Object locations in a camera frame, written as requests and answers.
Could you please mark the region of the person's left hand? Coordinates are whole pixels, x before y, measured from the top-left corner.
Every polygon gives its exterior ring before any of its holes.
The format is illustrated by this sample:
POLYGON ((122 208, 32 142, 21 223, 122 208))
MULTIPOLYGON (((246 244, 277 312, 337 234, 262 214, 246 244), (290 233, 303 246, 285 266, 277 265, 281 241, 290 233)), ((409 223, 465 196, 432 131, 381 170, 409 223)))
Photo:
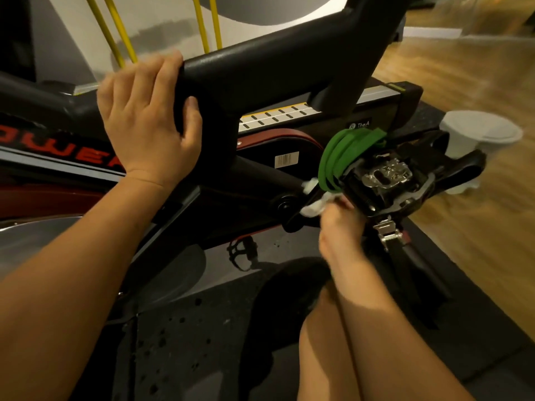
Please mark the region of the person's left hand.
POLYGON ((163 56, 151 100, 132 100, 137 64, 115 73, 115 106, 102 117, 105 131, 126 176, 155 184, 169 195, 195 167, 198 157, 179 157, 173 147, 177 130, 174 102, 179 70, 184 60, 176 50, 163 56))

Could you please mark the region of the person's left forearm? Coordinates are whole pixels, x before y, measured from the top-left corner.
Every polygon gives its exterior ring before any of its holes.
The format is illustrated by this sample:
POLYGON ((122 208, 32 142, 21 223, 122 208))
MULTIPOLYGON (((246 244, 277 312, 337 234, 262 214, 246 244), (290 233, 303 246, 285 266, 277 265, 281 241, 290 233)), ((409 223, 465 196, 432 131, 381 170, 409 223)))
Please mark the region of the person's left forearm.
POLYGON ((137 246, 183 176, 136 170, 0 282, 0 401, 67 401, 137 246))

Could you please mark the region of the black exercise bike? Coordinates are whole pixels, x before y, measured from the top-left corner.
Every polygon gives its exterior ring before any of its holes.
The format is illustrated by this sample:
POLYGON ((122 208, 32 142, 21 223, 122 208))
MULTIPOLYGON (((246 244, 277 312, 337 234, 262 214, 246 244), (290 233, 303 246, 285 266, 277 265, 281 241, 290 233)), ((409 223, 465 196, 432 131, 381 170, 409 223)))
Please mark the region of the black exercise bike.
MULTIPOLYGON (((186 98, 197 98, 203 118, 202 151, 191 180, 179 185, 156 215, 120 289, 118 313, 172 260, 216 224, 207 215, 214 189, 219 201, 270 193, 290 198, 296 178, 237 156, 239 115, 310 92, 321 113, 348 114, 381 60, 413 0, 348 0, 340 12, 187 60, 180 69, 176 116, 181 128, 186 98)), ((96 91, 79 96, 0 72, 0 119, 24 127, 2 130, 0 174, 53 186, 110 189, 124 172, 115 155, 99 163, 77 159, 110 141, 97 109, 96 91)))

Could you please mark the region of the white cleaning cloth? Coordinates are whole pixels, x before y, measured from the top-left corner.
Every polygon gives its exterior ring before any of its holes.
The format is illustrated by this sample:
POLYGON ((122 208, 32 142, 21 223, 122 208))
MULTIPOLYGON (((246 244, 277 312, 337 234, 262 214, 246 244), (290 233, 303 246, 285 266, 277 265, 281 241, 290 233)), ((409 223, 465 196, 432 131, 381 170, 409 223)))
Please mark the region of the white cleaning cloth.
POLYGON ((342 193, 326 192, 319 186, 319 181, 316 177, 309 181, 302 183, 303 194, 305 195, 305 205, 300 210, 300 214, 304 217, 314 218, 321 215, 325 206, 329 202, 334 202, 343 196, 342 193))

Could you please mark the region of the yellow rod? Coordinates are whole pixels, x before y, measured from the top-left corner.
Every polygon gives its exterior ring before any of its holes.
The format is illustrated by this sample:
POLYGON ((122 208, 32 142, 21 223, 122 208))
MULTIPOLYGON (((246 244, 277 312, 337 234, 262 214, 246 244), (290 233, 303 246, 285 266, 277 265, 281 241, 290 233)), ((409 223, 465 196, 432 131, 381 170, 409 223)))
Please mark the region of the yellow rod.
POLYGON ((137 54, 135 53, 134 48, 131 44, 130 38, 127 34, 123 20, 120 17, 114 0, 104 0, 104 2, 110 12, 111 18, 116 26, 120 39, 124 44, 128 57, 130 58, 132 63, 137 63, 137 54))
POLYGON ((208 54, 210 52, 210 45, 209 45, 209 40, 208 40, 206 30, 205 30, 205 26, 204 26, 204 17, 203 17, 202 6, 200 3, 200 0, 193 0, 193 4, 195 8, 195 15, 196 15, 196 20, 197 20, 198 30, 199 30, 202 45, 203 45, 203 51, 204 51, 204 54, 208 54))
POLYGON ((97 24, 98 24, 98 26, 99 26, 99 28, 100 28, 105 40, 106 40, 108 46, 110 47, 110 50, 112 52, 112 55, 113 55, 114 59, 117 62, 117 65, 119 66, 119 68, 123 68, 125 66, 124 58, 123 58, 122 54, 120 53, 115 40, 112 37, 110 29, 109 29, 108 25, 106 24, 106 22, 104 20, 104 17, 102 15, 102 12, 101 12, 100 8, 97 5, 96 0, 86 0, 86 2, 88 4, 88 6, 89 6, 94 18, 96 19, 97 24))
POLYGON ((219 23, 217 1, 209 0, 209 4, 210 4, 211 15, 212 15, 212 25, 213 25, 213 31, 215 34, 216 47, 217 47, 217 50, 220 50, 223 48, 223 42, 222 42, 222 34, 221 34, 220 23, 219 23))

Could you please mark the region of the white plastic container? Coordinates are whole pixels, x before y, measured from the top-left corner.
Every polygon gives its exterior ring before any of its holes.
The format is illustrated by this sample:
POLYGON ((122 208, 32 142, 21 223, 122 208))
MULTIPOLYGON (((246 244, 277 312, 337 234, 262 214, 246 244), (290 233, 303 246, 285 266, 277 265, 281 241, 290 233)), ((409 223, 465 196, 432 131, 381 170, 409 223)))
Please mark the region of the white plastic container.
POLYGON ((446 156, 459 159, 473 150, 486 155, 486 164, 503 149, 518 143, 523 129, 503 116, 473 110, 449 111, 439 124, 449 134, 446 156))

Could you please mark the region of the person's right hand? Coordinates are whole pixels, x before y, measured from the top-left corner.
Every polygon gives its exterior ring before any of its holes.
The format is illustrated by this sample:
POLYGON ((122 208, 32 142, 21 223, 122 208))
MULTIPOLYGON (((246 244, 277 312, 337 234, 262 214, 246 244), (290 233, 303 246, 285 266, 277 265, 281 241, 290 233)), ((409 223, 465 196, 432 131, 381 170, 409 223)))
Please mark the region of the person's right hand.
POLYGON ((319 234, 319 251, 331 268, 337 268, 364 259, 363 230, 330 228, 319 234))

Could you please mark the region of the person's right forearm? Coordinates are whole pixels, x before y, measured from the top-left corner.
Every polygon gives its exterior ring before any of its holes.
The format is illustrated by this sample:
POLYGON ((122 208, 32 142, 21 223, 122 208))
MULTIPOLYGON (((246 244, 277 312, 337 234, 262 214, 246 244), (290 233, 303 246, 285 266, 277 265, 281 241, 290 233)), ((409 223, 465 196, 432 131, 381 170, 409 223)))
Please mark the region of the person's right forearm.
POLYGON ((321 252, 338 293, 364 401, 475 401, 359 250, 321 252))

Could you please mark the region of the green resistance band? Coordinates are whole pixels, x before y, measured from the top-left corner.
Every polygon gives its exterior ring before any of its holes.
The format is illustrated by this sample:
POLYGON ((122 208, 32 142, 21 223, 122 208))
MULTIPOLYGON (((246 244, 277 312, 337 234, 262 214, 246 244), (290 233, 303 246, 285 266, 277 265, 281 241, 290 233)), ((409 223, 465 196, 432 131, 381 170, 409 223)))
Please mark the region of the green resistance band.
POLYGON ((338 180, 363 154, 384 147, 387 133, 381 128, 350 128, 335 134, 326 145, 318 168, 318 183, 324 192, 342 192, 338 180))

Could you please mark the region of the black rubber floor mat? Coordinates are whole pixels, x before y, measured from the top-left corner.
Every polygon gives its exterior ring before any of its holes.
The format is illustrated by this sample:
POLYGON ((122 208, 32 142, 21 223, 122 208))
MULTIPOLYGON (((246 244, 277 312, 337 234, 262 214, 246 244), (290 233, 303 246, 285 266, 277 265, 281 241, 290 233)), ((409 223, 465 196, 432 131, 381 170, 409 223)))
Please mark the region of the black rubber floor mat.
MULTIPOLYGON (((438 330, 409 319, 418 332, 478 401, 535 401, 535 342, 409 218, 398 225, 453 297, 438 330)), ((329 277, 318 233, 251 234, 249 272, 220 239, 185 249, 138 293, 139 314, 103 329, 69 401, 293 401, 298 332, 329 277)))

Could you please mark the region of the black pedal with metal clip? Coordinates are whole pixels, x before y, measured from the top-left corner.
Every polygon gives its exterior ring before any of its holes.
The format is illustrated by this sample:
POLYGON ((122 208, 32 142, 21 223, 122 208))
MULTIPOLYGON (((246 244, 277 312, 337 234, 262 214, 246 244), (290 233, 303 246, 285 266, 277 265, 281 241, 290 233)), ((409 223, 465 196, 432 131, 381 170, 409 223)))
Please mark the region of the black pedal with metal clip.
POLYGON ((476 179, 486 167, 480 149, 453 159, 446 155, 450 135, 434 129, 401 141, 387 139, 369 148, 335 180, 366 217, 401 220, 425 201, 476 179))

